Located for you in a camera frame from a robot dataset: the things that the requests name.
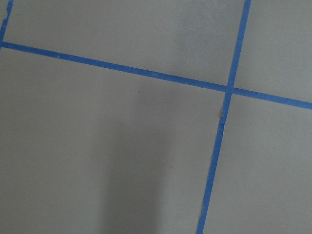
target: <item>gray square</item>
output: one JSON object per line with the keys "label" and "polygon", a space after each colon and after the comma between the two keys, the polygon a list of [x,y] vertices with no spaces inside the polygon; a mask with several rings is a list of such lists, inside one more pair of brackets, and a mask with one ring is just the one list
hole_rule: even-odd
{"label": "gray square", "polygon": [[254,0],[235,87],[312,101],[312,2]]}
{"label": "gray square", "polygon": [[15,0],[5,41],[226,84],[243,0]]}
{"label": "gray square", "polygon": [[2,48],[0,233],[196,231],[224,93]]}
{"label": "gray square", "polygon": [[206,234],[312,230],[312,111],[233,96]]}

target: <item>blue tape strip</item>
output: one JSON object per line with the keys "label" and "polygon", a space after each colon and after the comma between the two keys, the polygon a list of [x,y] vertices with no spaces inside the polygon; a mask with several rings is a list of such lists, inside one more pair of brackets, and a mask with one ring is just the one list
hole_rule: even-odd
{"label": "blue tape strip", "polygon": [[219,159],[225,122],[226,122],[229,107],[230,107],[233,86],[234,86],[236,72],[237,72],[238,63],[239,63],[240,52],[241,52],[242,45],[243,45],[250,4],[251,4],[251,0],[245,0],[243,13],[242,13],[242,17],[240,20],[238,34],[237,34],[235,51],[234,51],[232,65],[231,65],[229,79],[228,79],[228,85],[227,85],[227,89],[226,89],[224,100],[223,100],[223,107],[222,107],[223,113],[222,113],[222,117],[220,118],[218,130],[217,130],[216,137],[215,137],[214,150],[213,150],[212,160],[211,160],[208,178],[206,182],[206,188],[205,188],[203,204],[202,204],[202,211],[198,220],[196,234],[203,234],[204,232],[205,221],[206,221],[206,217],[208,213],[209,201],[210,201],[214,179],[215,179],[215,171],[216,171],[216,167],[217,167],[217,163]]}
{"label": "blue tape strip", "polygon": [[13,6],[13,0],[9,0],[8,5],[6,7],[7,15],[6,15],[6,18],[3,19],[3,21],[2,21],[2,25],[1,25],[1,29],[0,29],[0,49],[2,47],[6,26],[8,25],[8,22],[9,22],[9,19],[10,19],[12,6]]}
{"label": "blue tape strip", "polygon": [[233,94],[312,110],[311,102],[300,101],[300,100],[295,100],[291,98],[280,97],[280,96],[275,96],[271,94],[264,94],[264,93],[254,92],[254,91],[245,90],[245,89],[238,89],[238,88],[233,89]]}
{"label": "blue tape strip", "polygon": [[209,82],[200,81],[196,79],[172,76],[172,75],[168,75],[168,74],[164,74],[160,72],[153,72],[153,71],[148,71],[148,70],[144,70],[140,68],[128,67],[128,66],[124,66],[120,64],[110,63],[110,62],[104,62],[104,61],[90,59],[90,58],[68,55],[68,54],[58,53],[58,52],[49,51],[49,50],[43,50],[43,49],[33,48],[29,46],[24,46],[24,45],[8,43],[5,41],[2,43],[2,46],[8,49],[24,51],[24,52],[28,52],[32,54],[44,55],[48,57],[64,59],[64,60],[73,61],[73,62],[79,62],[79,63],[88,64],[92,66],[108,68],[108,69],[117,70],[121,72],[127,72],[127,73],[132,73],[132,74],[136,74],[140,76],[152,77],[152,78],[172,81],[176,83],[181,83],[181,84],[187,84],[187,85],[196,86],[200,88],[212,89],[212,90],[217,90],[217,91],[222,91],[222,92],[225,92],[226,90],[225,85],[209,83]]}

